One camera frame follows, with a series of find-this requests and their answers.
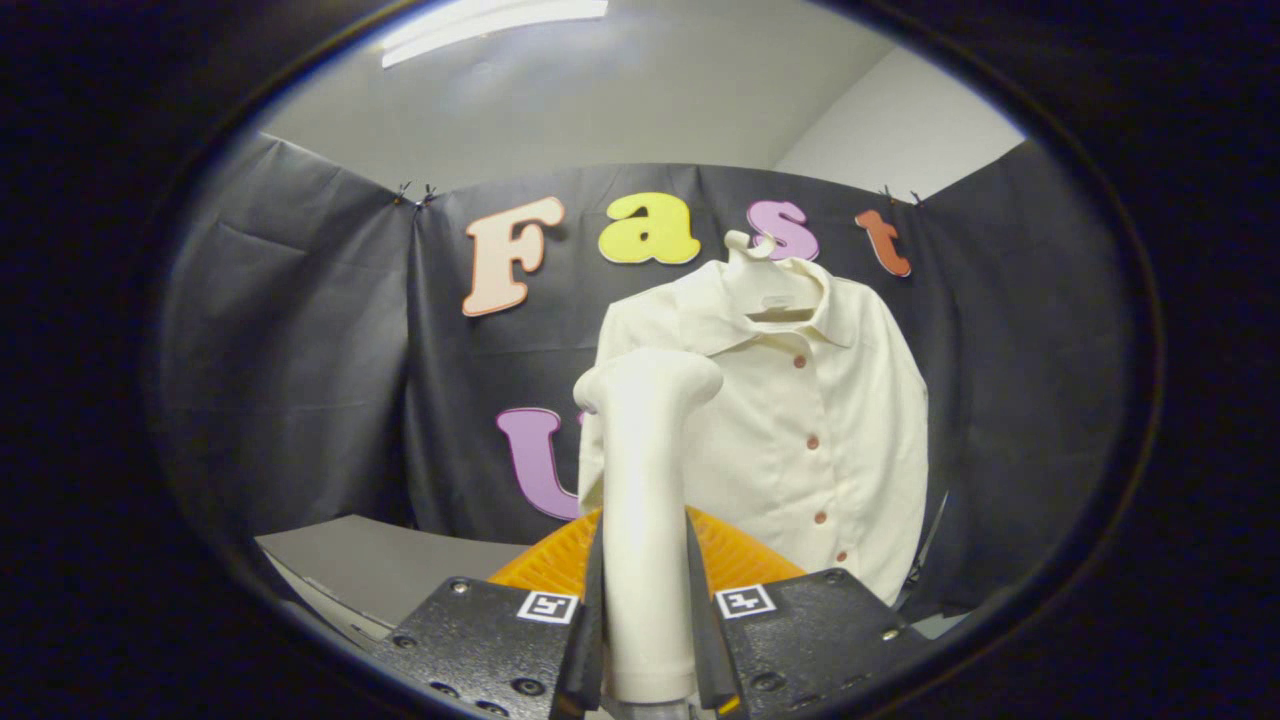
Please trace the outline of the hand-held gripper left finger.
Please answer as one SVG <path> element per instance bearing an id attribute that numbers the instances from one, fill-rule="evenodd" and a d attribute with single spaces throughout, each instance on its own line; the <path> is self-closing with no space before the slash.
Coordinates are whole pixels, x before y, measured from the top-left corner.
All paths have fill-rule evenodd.
<path id="1" fill-rule="evenodd" d="M 602 702 L 599 512 L 552 533 L 488 580 L 451 577 L 372 651 L 430 700 L 506 719 L 581 719 Z"/>

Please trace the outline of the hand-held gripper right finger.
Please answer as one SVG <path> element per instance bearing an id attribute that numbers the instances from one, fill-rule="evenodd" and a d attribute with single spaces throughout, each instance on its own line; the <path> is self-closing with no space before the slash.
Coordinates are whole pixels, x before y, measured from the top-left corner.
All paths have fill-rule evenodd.
<path id="1" fill-rule="evenodd" d="M 698 694 L 713 717 L 819 717 L 929 644 L 841 568 L 805 573 L 696 509 L 687 532 Z"/>

